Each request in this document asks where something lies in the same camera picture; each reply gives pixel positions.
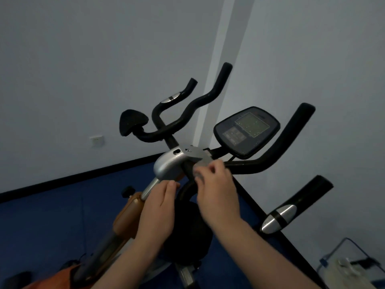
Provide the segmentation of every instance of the another exercise bike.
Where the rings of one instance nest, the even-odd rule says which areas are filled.
[[[215,125],[214,135],[221,147],[210,150],[179,145],[173,134],[189,122],[199,107],[219,96],[232,68],[231,64],[224,63],[213,89],[191,101],[180,118],[168,125],[162,121],[160,114],[186,99],[193,92],[197,81],[191,78],[184,90],[160,102],[151,115],[157,131],[150,133],[144,131],[143,127],[149,118],[139,111],[129,109],[121,114],[119,130],[122,136],[133,133],[143,142],[164,140],[170,150],[155,162],[156,177],[143,192],[135,192],[133,188],[124,191],[124,196],[129,197],[127,204],[113,222],[112,230],[85,263],[62,270],[50,279],[38,281],[31,288],[90,288],[113,263],[127,241],[135,238],[144,202],[151,189],[162,180],[179,180],[184,176],[189,181],[182,186],[176,196],[174,231],[164,244],[164,254],[168,262],[176,264],[185,288],[198,287],[192,271],[207,254],[213,233],[200,216],[197,204],[190,201],[197,193],[193,166],[195,164],[205,166],[212,160],[230,153],[234,158],[241,159],[225,162],[225,166],[233,175],[262,172],[276,163],[285,153],[315,112],[314,106],[302,103],[274,144],[256,160],[246,159],[257,153],[274,137],[280,129],[280,123],[267,111],[254,106]],[[332,188],[333,185],[327,179],[316,176],[293,197],[274,209],[257,228],[257,232],[266,237],[280,231]]]

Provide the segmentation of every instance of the wall socket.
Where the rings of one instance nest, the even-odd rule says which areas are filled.
[[[92,136],[90,140],[93,147],[102,147],[104,145],[104,136]]]

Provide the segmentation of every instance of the blue floor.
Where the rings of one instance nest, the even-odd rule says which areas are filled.
[[[89,256],[127,202],[121,190],[128,185],[143,190],[154,178],[152,167],[141,165],[0,204],[0,284],[23,271],[32,271],[34,280],[46,278],[66,261]],[[240,205],[242,218],[257,224],[242,198]],[[195,277],[203,289],[251,288],[216,238]],[[182,288],[182,283],[170,266],[140,288]]]

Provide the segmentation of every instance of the forearm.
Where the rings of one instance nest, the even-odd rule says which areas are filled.
[[[147,268],[156,258],[157,253],[157,248],[134,240],[92,289],[137,288]]]
[[[319,289],[243,220],[214,232],[254,288]]]

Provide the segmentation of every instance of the left hand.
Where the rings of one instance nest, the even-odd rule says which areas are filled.
[[[151,190],[148,196],[135,240],[160,250],[174,228],[174,201],[180,183],[163,180]]]

